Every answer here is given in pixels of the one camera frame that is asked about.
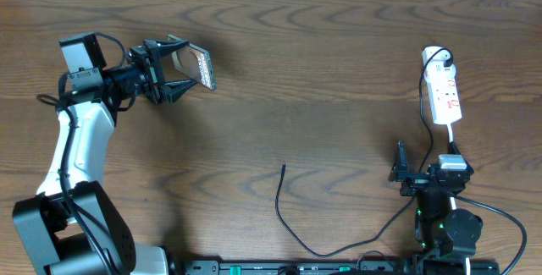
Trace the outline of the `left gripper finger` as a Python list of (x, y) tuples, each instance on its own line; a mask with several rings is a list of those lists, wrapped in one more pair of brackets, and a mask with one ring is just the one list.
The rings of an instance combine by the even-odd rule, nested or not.
[(146, 39), (143, 41), (144, 61), (160, 61), (162, 58), (188, 45), (187, 40), (160, 41)]
[(159, 87), (163, 99), (169, 103), (177, 102), (197, 82), (192, 79), (166, 82)]

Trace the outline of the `Samsung Galaxy smartphone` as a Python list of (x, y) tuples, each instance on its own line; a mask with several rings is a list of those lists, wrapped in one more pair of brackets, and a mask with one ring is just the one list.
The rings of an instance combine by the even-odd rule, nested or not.
[(172, 54), (175, 68), (211, 91), (215, 91), (216, 81), (210, 53), (177, 36), (168, 35), (168, 41), (185, 42), (185, 45)]

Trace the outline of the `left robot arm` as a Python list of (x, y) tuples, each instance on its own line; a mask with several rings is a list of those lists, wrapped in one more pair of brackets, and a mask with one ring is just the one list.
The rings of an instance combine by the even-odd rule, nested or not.
[(119, 114), (138, 96), (160, 105), (194, 85), (214, 90), (211, 57), (168, 36), (124, 49), (111, 67), (99, 37), (87, 32), (59, 43), (68, 69), (56, 96), (38, 96), (58, 115), (58, 142), (36, 194), (14, 205), (14, 226), (39, 274), (173, 274), (178, 267), (166, 250), (136, 243), (105, 192), (105, 159)]

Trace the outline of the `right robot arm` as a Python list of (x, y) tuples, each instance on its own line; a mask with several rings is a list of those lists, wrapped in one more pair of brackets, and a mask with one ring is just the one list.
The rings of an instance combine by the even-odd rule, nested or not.
[(409, 168), (405, 146), (397, 144), (389, 181), (399, 182), (400, 195), (417, 202), (415, 239), (423, 250), (405, 261), (411, 274), (471, 274), (471, 257), (481, 236), (483, 221), (456, 206), (455, 195), (466, 188), (473, 168), (457, 150), (439, 155), (424, 173)]

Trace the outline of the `white USB charger plug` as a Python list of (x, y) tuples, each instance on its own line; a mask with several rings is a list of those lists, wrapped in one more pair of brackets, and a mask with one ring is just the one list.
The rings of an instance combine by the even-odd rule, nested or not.
[(431, 52), (424, 63), (424, 79), (427, 83), (436, 84), (456, 76), (454, 58), (447, 49)]

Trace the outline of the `white power strip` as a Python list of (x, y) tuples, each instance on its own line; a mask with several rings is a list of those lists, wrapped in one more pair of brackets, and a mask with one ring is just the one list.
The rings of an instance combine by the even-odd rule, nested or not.
[[(422, 51), (423, 66), (429, 54), (440, 49), (445, 48), (439, 46), (425, 47)], [(462, 118), (462, 110), (456, 86), (456, 76), (454, 79), (448, 79), (436, 84), (426, 82), (426, 86), (429, 94), (432, 119), (435, 124), (453, 124)]]

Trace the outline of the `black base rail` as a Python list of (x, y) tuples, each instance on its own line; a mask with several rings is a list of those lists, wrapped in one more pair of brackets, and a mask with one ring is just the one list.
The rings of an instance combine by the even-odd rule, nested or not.
[(325, 274), (465, 274), (462, 265), (445, 266), (434, 262), (428, 271), (415, 270), (400, 262), (384, 259), (348, 261), (187, 261), (183, 273), (188, 275), (325, 275)]

